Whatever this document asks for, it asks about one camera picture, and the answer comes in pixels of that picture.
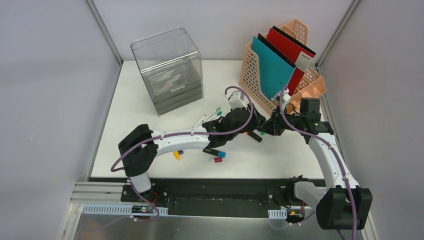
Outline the teal folder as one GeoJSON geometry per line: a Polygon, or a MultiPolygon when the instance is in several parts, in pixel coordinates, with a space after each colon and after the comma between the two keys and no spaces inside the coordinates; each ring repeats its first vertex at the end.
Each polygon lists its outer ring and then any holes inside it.
{"type": "Polygon", "coordinates": [[[258,57],[260,89],[271,100],[290,82],[296,66],[261,34],[253,37],[251,50],[258,57]]]}

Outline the red folder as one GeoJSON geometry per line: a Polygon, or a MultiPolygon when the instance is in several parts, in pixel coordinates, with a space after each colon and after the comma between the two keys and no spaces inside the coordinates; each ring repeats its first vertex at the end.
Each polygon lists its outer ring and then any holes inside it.
{"type": "Polygon", "coordinates": [[[266,39],[295,64],[294,73],[288,83],[289,95],[292,96],[316,56],[316,52],[276,26],[269,30],[266,39]]]}

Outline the clear grey drawer organizer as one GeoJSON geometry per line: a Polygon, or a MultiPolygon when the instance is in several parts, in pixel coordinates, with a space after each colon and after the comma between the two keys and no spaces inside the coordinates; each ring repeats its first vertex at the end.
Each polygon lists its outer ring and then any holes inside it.
{"type": "Polygon", "coordinates": [[[201,52],[183,27],[137,39],[130,48],[159,116],[203,99],[201,52]]]}

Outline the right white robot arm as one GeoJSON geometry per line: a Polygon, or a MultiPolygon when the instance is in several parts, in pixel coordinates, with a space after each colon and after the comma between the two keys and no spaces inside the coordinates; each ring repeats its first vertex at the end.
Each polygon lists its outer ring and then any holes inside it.
{"type": "Polygon", "coordinates": [[[326,190],[316,187],[309,179],[298,176],[290,178],[281,192],[284,204],[299,202],[311,207],[318,225],[323,230],[363,230],[373,201],[368,188],[351,175],[338,146],[336,136],[327,121],[321,121],[320,101],[317,98],[301,99],[300,114],[286,111],[288,100],[280,100],[269,121],[275,135],[285,130],[300,133],[315,155],[324,177],[326,190]]]}

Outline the blue cap black highlighter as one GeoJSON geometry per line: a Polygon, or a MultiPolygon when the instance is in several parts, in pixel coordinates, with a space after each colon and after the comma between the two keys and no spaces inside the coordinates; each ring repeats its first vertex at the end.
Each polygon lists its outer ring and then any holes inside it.
{"type": "Polygon", "coordinates": [[[205,148],[202,150],[206,154],[210,154],[215,157],[225,158],[226,153],[217,149],[205,148]]]}

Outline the orange cap black highlighter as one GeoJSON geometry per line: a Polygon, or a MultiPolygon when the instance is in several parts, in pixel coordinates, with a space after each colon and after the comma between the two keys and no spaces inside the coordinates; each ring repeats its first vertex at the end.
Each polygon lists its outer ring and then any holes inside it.
{"type": "Polygon", "coordinates": [[[249,131],[249,132],[245,132],[245,133],[259,143],[263,140],[263,138],[261,136],[259,136],[258,134],[256,134],[253,131],[249,131]]]}

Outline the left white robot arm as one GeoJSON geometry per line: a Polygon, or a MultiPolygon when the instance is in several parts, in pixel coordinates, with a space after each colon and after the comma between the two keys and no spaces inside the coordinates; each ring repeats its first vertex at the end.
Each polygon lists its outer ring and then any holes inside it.
{"type": "Polygon", "coordinates": [[[152,198],[153,189],[148,170],[153,160],[177,150],[203,150],[224,146],[237,135],[261,128],[266,118],[245,107],[232,109],[225,116],[183,130],[152,130],[141,124],[119,144],[122,170],[134,186],[133,195],[140,202],[152,198]]]}

